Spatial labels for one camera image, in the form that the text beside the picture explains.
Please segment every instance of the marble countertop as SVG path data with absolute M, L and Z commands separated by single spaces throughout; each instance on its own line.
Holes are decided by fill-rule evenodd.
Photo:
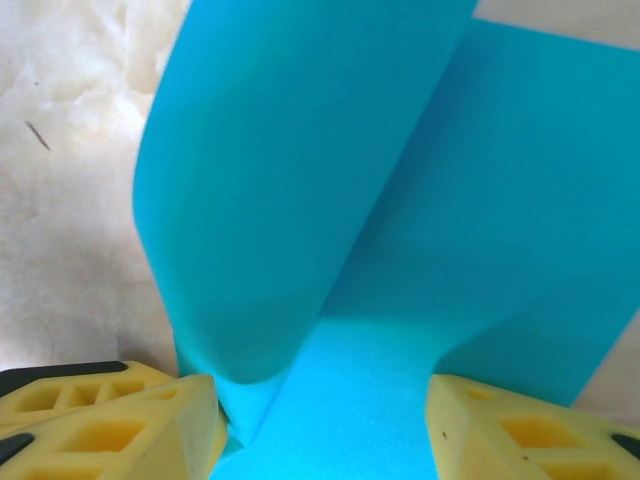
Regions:
M 0 3 L 0 370 L 120 357 L 175 371 L 130 204 L 144 121 L 188 5 Z M 640 0 L 484 0 L 476 16 L 640 48 Z M 639 361 L 640 318 L 579 407 L 640 426 Z

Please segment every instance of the blue paper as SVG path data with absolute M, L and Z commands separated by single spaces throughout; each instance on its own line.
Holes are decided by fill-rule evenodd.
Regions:
M 241 441 L 313 326 L 474 3 L 193 3 L 141 145 L 134 213 L 181 371 L 220 379 Z
M 433 479 L 429 376 L 559 403 L 640 303 L 640 56 L 474 21 L 218 480 Z

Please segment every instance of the blue foam sheet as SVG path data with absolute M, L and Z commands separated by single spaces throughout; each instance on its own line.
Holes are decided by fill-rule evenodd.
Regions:
M 433 479 L 429 375 L 568 404 L 640 303 L 640 56 L 474 21 L 217 480 Z
M 134 213 L 183 373 L 247 442 L 313 326 L 474 0 L 196 0 Z

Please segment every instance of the curled blue sheet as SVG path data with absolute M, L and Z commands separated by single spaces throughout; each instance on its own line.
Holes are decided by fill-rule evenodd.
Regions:
M 216 478 L 435 478 L 434 369 L 568 404 L 638 306 L 640 58 L 303 3 L 194 2 L 136 222 L 183 372 L 262 422 Z

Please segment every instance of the folded blue sheet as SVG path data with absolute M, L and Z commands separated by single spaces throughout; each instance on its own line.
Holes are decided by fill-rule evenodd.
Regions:
M 640 303 L 639 55 L 472 21 L 434 91 L 470 5 L 426 2 L 451 15 L 438 37 L 419 27 L 425 2 L 389 2 L 420 48 L 383 41 L 393 29 L 365 15 L 366 42 L 320 48 L 349 75 L 325 72 L 331 88 L 315 92 L 298 77 L 288 99 L 266 88 L 282 71 L 232 52 L 258 55 L 260 38 L 272 52 L 283 25 L 337 11 L 271 11 L 277 29 L 247 13 L 256 45 L 229 43 L 240 27 L 218 17 L 229 47 L 216 50 L 203 3 L 154 104 L 134 208 L 181 365 L 216 374 L 245 443 L 213 478 L 435 479 L 434 370 L 570 404 Z M 284 64 L 306 58 L 274 38 Z M 196 40 L 207 88 L 180 53 Z M 337 51 L 367 53 L 354 57 L 366 68 L 329 61 Z M 384 75 L 362 83 L 374 66 Z M 242 97 L 256 82 L 263 95 Z M 310 92 L 313 105 L 292 100 Z

